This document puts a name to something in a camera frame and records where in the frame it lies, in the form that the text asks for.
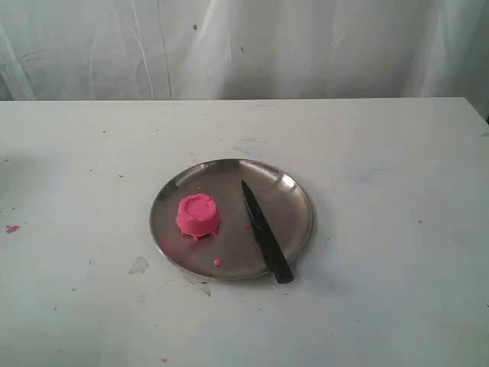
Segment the white backdrop curtain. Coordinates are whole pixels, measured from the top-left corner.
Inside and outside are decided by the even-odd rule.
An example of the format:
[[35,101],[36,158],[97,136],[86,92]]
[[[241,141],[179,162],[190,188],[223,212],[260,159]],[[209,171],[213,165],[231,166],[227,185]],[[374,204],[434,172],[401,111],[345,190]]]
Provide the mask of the white backdrop curtain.
[[488,101],[486,1],[3,1],[5,99]]

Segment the round stainless steel plate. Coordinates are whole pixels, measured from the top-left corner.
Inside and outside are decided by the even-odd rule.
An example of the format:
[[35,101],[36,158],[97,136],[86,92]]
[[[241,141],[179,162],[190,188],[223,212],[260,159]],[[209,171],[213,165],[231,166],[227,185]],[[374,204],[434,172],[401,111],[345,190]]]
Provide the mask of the round stainless steel plate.
[[[160,253],[177,267],[212,280],[237,281],[268,272],[241,191],[244,180],[288,262],[298,258],[313,230],[313,205],[304,189],[287,173],[248,159],[219,159],[190,167],[159,192],[151,209],[151,233]],[[176,225],[182,198],[204,193],[219,209],[216,236],[194,240]],[[214,266],[220,259],[221,265]]]

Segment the pink clay lump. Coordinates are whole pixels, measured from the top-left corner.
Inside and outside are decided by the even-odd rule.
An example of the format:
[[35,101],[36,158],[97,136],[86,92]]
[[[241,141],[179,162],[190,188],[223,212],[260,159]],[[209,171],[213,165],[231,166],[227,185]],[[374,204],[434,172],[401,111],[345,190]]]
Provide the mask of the pink clay lump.
[[204,193],[189,195],[179,202],[176,225],[183,235],[198,240],[216,236],[221,217],[216,201]]

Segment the pink dough crumbs on table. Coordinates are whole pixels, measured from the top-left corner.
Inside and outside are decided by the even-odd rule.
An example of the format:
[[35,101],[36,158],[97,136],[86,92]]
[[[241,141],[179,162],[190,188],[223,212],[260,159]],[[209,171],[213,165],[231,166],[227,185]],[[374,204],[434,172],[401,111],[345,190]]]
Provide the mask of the pink dough crumbs on table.
[[13,233],[16,232],[20,229],[20,226],[18,225],[13,225],[13,226],[6,226],[6,232],[7,233]]

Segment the black knife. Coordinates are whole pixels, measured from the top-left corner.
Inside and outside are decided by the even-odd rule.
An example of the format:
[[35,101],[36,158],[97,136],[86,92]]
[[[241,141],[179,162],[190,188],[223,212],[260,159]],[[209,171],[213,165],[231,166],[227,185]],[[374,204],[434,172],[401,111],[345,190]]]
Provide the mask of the black knife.
[[241,191],[244,197],[251,228],[257,241],[264,263],[278,284],[289,284],[294,280],[293,272],[268,224],[259,203],[251,188],[244,180],[241,181]]

